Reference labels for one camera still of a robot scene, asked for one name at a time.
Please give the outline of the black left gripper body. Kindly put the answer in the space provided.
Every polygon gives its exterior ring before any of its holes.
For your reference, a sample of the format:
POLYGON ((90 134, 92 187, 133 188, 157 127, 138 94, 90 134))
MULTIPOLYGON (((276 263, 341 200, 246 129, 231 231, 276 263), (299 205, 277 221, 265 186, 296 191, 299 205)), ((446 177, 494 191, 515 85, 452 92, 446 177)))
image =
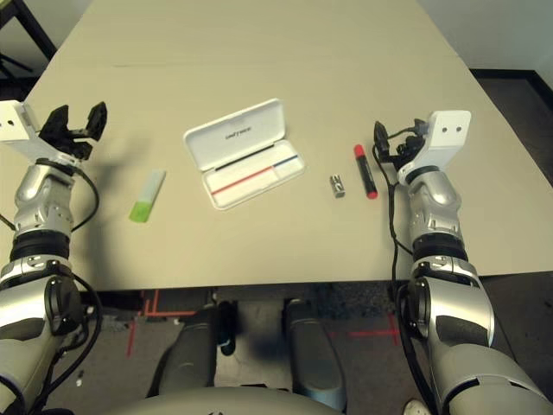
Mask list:
POLYGON ((91 138, 87 129, 68 130, 47 129, 43 127, 41 130, 41 139, 55 147, 57 150, 71 156, 75 156, 78 160, 88 160, 92 153, 92 145, 86 142, 86 139, 91 138))

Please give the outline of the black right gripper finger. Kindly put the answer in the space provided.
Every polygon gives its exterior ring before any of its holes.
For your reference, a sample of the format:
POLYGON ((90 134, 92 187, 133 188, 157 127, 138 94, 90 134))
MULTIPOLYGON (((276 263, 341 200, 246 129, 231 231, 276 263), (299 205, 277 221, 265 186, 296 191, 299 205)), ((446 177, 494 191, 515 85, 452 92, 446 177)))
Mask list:
POLYGON ((390 158, 389 135, 385 126, 379 121, 374 124, 373 140, 378 159, 388 161, 390 158))

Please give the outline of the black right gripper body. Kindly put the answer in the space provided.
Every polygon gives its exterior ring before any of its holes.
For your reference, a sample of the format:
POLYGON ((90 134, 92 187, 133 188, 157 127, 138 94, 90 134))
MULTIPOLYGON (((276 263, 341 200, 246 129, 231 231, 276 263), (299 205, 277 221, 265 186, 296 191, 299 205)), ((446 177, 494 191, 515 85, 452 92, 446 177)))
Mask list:
POLYGON ((395 169, 400 169, 405 164, 414 160, 425 144, 423 136, 413 133, 397 146, 397 153, 388 154, 387 163, 391 163, 395 169))

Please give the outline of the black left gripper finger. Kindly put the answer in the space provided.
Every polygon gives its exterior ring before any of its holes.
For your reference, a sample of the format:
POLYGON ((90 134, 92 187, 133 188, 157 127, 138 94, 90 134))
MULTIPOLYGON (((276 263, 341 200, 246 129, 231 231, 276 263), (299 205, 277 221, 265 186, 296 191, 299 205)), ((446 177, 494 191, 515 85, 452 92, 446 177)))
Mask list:
POLYGON ((104 101, 96 104, 89 112, 86 124, 86 137, 98 141, 107 123, 107 107, 104 101))
POLYGON ((70 130, 67 128, 68 109, 68 105, 62 105, 50 113, 41 128, 42 137, 70 137, 70 130))

